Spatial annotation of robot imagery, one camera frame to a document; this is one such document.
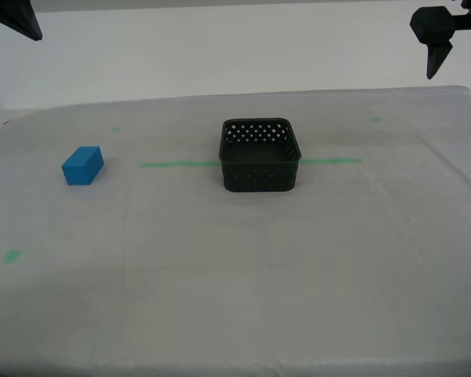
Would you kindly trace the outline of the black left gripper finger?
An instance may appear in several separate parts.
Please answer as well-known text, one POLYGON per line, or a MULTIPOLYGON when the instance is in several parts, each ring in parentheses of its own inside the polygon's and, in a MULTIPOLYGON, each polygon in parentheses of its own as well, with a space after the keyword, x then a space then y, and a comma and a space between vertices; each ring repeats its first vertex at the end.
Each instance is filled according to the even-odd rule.
POLYGON ((43 38, 30 0, 0 0, 0 24, 34 41, 43 38))

